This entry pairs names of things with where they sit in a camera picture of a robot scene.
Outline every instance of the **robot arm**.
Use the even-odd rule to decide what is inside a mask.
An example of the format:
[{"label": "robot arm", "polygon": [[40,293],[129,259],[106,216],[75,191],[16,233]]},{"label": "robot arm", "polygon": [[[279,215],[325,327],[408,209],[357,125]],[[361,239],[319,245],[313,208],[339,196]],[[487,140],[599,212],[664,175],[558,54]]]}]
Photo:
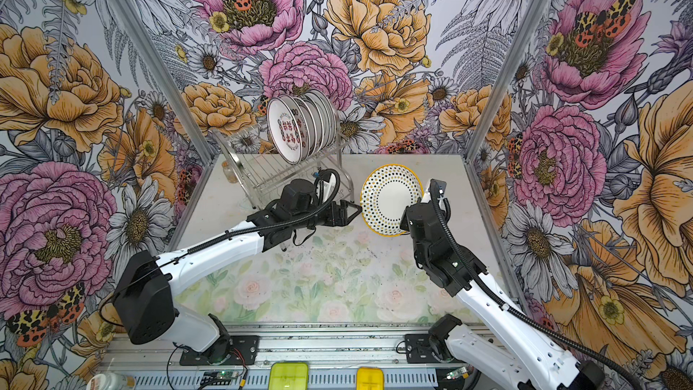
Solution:
[{"label": "robot arm", "polygon": [[339,174],[325,169],[317,176],[315,183],[294,179],[280,199],[216,238],[159,256],[148,251],[132,256],[113,296],[130,341],[170,340],[197,351],[210,364],[226,360],[230,336],[219,319],[199,315],[174,298],[208,274],[290,239],[297,229],[351,223],[361,207],[334,202]]},{"label": "robot arm", "polygon": [[[437,195],[442,195],[446,184],[442,181],[432,183],[439,187]],[[446,219],[449,219],[450,206],[445,201],[439,204],[444,204],[441,211],[448,212]],[[479,316],[507,349],[502,350],[479,338],[459,319],[446,315],[429,331],[434,352],[440,358],[456,358],[473,364],[506,389],[555,390],[562,386],[572,389],[577,385],[580,389],[595,390],[601,385],[603,372],[599,367],[590,362],[578,364],[570,351],[508,313],[509,308],[520,309],[487,273],[486,266],[458,244],[475,276],[505,302],[503,307],[479,286],[450,247],[433,205],[427,190],[421,202],[408,207],[404,213],[402,228],[411,234],[417,265],[436,285],[445,288]]]}]

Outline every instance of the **wire rack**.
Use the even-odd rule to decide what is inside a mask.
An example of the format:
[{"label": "wire rack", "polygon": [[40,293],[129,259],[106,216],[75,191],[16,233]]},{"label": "wire rack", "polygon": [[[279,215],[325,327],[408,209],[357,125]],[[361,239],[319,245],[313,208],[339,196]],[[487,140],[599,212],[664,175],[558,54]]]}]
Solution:
[{"label": "wire rack", "polygon": [[275,149],[264,153],[238,153],[229,136],[217,130],[213,130],[212,134],[253,208],[264,208],[272,200],[278,199],[284,185],[295,178],[313,182],[320,169],[334,169],[340,174],[342,183],[335,200],[354,202],[353,181],[342,166],[342,150],[347,141],[341,133],[337,133],[332,145],[294,165],[284,160]]}]

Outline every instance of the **yellow box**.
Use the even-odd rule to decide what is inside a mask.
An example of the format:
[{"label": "yellow box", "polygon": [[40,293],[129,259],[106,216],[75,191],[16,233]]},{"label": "yellow box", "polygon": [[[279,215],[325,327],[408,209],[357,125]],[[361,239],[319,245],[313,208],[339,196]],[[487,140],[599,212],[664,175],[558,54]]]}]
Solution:
[{"label": "yellow box", "polygon": [[383,390],[385,375],[373,367],[361,367],[356,371],[356,390]]},{"label": "yellow box", "polygon": [[270,370],[267,390],[306,390],[308,388],[308,365],[306,363],[274,363]]}]

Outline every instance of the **bottle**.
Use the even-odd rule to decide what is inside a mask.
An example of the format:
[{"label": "bottle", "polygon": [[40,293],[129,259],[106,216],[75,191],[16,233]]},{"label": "bottle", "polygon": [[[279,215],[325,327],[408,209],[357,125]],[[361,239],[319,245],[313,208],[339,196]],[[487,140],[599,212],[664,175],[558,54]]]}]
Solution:
[{"label": "bottle", "polygon": [[87,383],[87,390],[134,390],[134,387],[134,377],[113,372],[95,375]]}]

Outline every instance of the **purple flower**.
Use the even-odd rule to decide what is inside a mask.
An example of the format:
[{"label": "purple flower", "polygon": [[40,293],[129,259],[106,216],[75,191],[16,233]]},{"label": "purple flower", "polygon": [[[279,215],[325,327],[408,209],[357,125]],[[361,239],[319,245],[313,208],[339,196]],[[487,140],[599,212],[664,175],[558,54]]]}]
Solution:
[{"label": "purple flower", "polygon": [[538,88],[558,94],[569,103],[588,110],[600,108],[617,95],[640,70],[647,57],[638,54],[640,38],[650,13],[640,15],[642,0],[628,13],[630,22],[615,37],[596,34],[586,45],[577,45],[575,18],[582,12],[599,15],[614,0],[567,0],[559,20],[551,21],[551,39],[546,56],[534,68],[532,80]]},{"label": "purple flower", "polygon": [[202,4],[197,13],[222,38],[222,54],[234,59],[277,48],[303,29],[303,0],[252,0],[246,11],[224,0],[196,1]]},{"label": "purple flower", "polygon": [[653,55],[655,53],[679,54],[682,52],[685,45],[688,44],[688,41],[693,39],[693,30],[690,30],[690,28],[679,21],[672,21],[671,34],[660,35],[659,37],[662,40],[653,44],[653,46],[658,47],[652,52]]},{"label": "purple flower", "polygon": [[353,95],[349,71],[339,56],[299,41],[280,48],[274,59],[258,69],[265,96],[302,95],[310,89],[324,93],[338,110],[346,110]]},{"label": "purple flower", "polygon": [[116,199],[104,183],[66,162],[0,178],[0,312],[45,309],[79,282],[99,290]]},{"label": "purple flower", "polygon": [[604,185],[606,161],[597,151],[599,143],[594,119],[577,106],[540,107],[523,133],[518,201],[541,207],[557,226],[579,221]]}]

